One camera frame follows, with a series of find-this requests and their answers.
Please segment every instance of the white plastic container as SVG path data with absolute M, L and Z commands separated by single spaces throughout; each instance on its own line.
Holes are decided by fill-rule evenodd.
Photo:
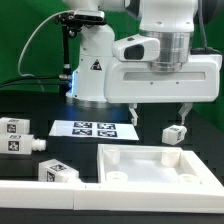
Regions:
M 0 135 L 0 153 L 29 155 L 32 151 L 44 151 L 45 149 L 46 140 L 34 139 L 33 135 Z
M 111 149 L 119 152 L 119 162 L 111 163 Z M 179 147 L 99 144 L 97 166 L 100 183 L 169 184 L 180 189 L 184 188 L 180 184 L 197 183 L 198 187 L 223 188 L 194 152 Z

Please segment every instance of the white cube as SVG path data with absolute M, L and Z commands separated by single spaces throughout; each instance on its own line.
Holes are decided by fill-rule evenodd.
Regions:
M 29 134 L 30 120 L 2 117 L 0 119 L 0 134 Z
M 186 127 L 173 125 L 163 130 L 162 142 L 169 145 L 176 145 L 184 140 L 186 133 Z
M 38 180 L 41 182 L 68 182 L 79 179 L 79 172 L 56 159 L 39 163 Z

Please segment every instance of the white box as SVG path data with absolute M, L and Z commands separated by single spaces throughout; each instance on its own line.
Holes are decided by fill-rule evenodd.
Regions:
M 79 172 L 56 159 L 39 163 L 38 180 L 41 182 L 70 182 L 79 180 Z
M 117 172 L 117 177 L 115 177 L 117 183 L 119 180 L 121 182 L 126 180 L 128 183 L 180 186 L 184 180 L 189 184 L 198 183 L 197 179 L 199 180 L 198 187 L 222 187 L 194 152 L 183 151 L 178 147 L 100 144 L 97 164 L 100 183 L 108 182 L 107 174 L 111 177 L 111 172 Z
M 0 134 L 29 134 L 30 120 L 2 117 L 0 119 Z
M 163 130 L 162 142 L 169 145 L 176 145 L 185 138 L 187 129 L 184 126 L 173 125 Z

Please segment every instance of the warning label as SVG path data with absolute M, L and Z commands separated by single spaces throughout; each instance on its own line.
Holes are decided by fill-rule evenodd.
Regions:
M 91 70 L 102 71 L 102 68 L 101 68 L 99 60 L 95 61 L 95 63 L 91 67 Z

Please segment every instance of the black sticker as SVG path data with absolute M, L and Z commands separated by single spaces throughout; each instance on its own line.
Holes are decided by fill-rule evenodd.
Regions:
M 178 132 L 178 134 L 177 134 L 177 141 L 179 141 L 180 139 L 181 139 L 181 131 Z
M 19 142 L 18 141 L 8 141 L 8 151 L 19 151 Z
M 7 124 L 7 132 L 8 133 L 16 133 L 16 125 L 15 124 Z
M 73 129 L 72 134 L 73 135 L 81 135 L 81 136 L 91 136 L 92 135 L 92 130 Z
M 93 124 L 90 122 L 75 122 L 74 127 L 75 128 L 92 128 Z
M 172 131 L 180 131 L 180 129 L 178 129 L 178 128 L 170 128 L 170 130 L 172 130 Z
M 11 135 L 9 138 L 10 139 L 20 139 L 21 135 Z
M 62 170 L 66 170 L 67 168 L 61 164 L 58 164 L 58 165 L 55 165 L 55 166 L 52 166 L 50 167 L 52 170 L 56 171 L 56 172 L 59 172 L 59 171 L 62 171 Z
M 92 65 L 91 70 L 95 70 L 95 71 L 101 71 L 101 65 L 99 60 L 96 60 L 95 63 Z
M 99 137 L 106 137 L 106 138 L 116 138 L 117 132 L 116 131 L 98 131 Z
M 47 182 L 54 182 L 54 181 L 55 181 L 55 175 L 47 171 Z
M 108 123 L 98 123 L 97 128 L 104 130 L 116 130 L 115 124 L 108 124 Z
M 11 120 L 9 120 L 8 122 L 14 122 L 14 123 L 17 123 L 17 122 L 19 122 L 19 120 L 11 119 Z

